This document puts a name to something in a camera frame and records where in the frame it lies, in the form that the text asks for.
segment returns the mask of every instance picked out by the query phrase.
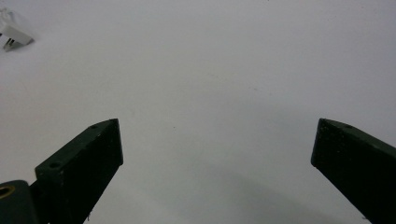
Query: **white table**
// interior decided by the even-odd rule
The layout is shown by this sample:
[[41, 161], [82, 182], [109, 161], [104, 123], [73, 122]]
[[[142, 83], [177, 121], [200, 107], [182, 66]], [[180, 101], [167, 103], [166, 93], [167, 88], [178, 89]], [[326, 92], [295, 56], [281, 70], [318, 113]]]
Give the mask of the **white table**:
[[396, 145], [395, 1], [0, 7], [35, 36], [0, 51], [0, 182], [119, 118], [90, 223], [368, 223], [310, 156], [319, 118]]

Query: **white power plug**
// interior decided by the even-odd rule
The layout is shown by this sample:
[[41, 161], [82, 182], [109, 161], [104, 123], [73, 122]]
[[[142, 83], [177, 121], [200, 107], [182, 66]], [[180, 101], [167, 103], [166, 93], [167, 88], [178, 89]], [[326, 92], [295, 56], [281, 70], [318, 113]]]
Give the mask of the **white power plug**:
[[6, 7], [0, 9], [0, 36], [2, 35], [8, 37], [7, 43], [3, 46], [6, 51], [12, 49], [15, 42], [27, 45], [33, 40], [29, 32], [12, 20], [11, 11]]

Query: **white object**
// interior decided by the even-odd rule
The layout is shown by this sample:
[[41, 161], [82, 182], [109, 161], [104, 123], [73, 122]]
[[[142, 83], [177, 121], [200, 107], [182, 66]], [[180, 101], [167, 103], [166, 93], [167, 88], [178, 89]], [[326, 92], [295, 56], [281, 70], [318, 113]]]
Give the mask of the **white object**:
[[32, 41], [32, 36], [12, 20], [11, 11], [4, 7], [0, 9], [0, 36], [9, 38], [4, 49], [11, 49], [15, 42], [27, 45]]

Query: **screw hole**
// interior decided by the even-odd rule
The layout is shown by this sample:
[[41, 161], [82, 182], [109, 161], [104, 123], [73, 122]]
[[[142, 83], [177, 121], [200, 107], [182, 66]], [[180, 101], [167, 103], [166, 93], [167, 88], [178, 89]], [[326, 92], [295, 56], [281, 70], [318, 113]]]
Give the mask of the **screw hole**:
[[51, 164], [49, 165], [49, 168], [55, 169], [55, 168], [58, 168], [58, 167], [60, 167], [60, 166], [61, 166], [61, 163], [58, 162], [58, 161], [56, 161], [56, 162], [51, 163]]
[[0, 188], [0, 199], [6, 198], [8, 195], [14, 192], [14, 186], [5, 186]]

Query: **black object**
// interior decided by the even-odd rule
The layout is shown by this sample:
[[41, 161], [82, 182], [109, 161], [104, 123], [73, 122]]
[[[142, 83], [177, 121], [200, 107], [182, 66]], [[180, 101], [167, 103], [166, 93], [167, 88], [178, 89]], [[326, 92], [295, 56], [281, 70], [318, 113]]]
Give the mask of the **black object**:
[[372, 223], [396, 223], [396, 148], [348, 124], [320, 119], [317, 167]]
[[0, 185], [0, 223], [81, 224], [122, 163], [118, 120], [92, 125], [39, 164], [30, 187]]

